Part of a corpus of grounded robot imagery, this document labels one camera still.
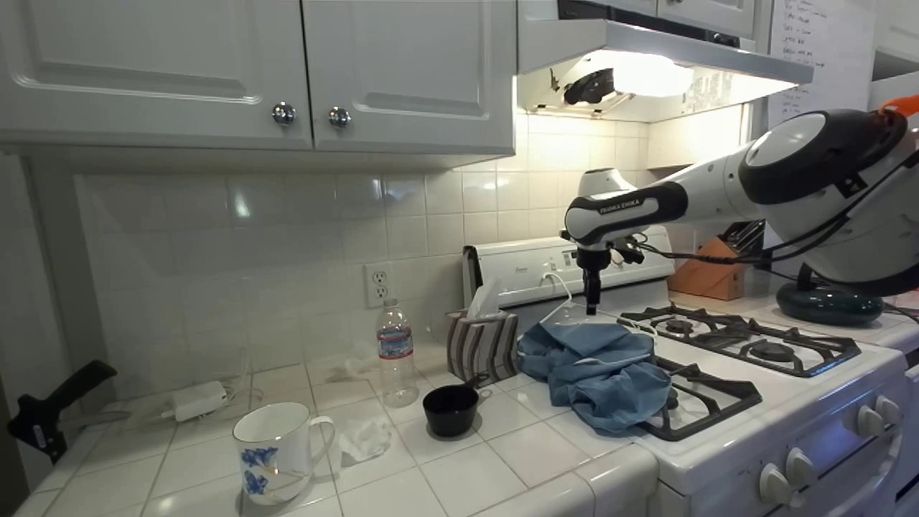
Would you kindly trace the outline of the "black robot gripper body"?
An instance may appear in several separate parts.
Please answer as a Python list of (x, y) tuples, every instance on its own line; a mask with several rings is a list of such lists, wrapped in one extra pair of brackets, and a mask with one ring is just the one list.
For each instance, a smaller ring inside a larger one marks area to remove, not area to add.
[(590, 251), (590, 248), (573, 251), (577, 269), (582, 274), (603, 274), (612, 266), (612, 256), (621, 256), (626, 266), (642, 263), (642, 254), (633, 251), (631, 244), (615, 244), (615, 248), (600, 248), (600, 251)]

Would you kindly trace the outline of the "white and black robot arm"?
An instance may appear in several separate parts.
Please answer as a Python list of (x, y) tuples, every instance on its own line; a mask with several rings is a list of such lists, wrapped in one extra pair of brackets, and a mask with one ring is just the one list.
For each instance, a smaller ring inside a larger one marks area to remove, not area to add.
[(586, 314), (600, 306), (612, 254), (633, 263), (652, 224), (767, 221), (814, 277), (856, 294), (919, 284), (919, 145), (911, 98), (882, 109), (811, 109), (753, 145), (631, 190), (579, 192), (563, 238), (582, 271)]

